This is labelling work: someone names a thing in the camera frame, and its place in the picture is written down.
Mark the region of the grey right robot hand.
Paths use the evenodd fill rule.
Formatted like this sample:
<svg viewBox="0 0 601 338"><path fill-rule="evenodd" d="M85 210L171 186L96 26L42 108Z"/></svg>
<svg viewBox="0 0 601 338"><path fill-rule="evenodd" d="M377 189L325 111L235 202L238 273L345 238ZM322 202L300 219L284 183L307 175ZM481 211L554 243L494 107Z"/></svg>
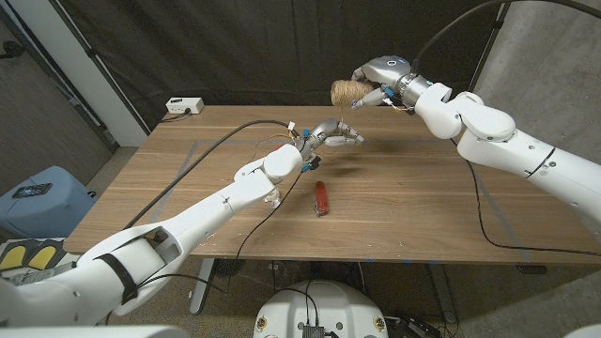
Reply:
<svg viewBox="0 0 601 338"><path fill-rule="evenodd" d="M414 72L407 60L396 55L385 55L368 61L353 71L351 80L377 85L362 98L352 101L353 109L377 106L392 99L411 108L433 84Z"/></svg>

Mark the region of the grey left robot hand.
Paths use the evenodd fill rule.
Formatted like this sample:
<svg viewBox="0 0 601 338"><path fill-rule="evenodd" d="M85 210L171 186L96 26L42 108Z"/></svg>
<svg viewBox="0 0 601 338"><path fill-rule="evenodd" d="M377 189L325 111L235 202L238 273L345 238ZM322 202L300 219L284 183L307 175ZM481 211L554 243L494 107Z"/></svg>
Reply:
<svg viewBox="0 0 601 338"><path fill-rule="evenodd" d="M315 157L315 150L322 146L357 146L364 141L347 123L335 118L327 119L312 130L304 132L296 141L296 148L304 162Z"/></svg>

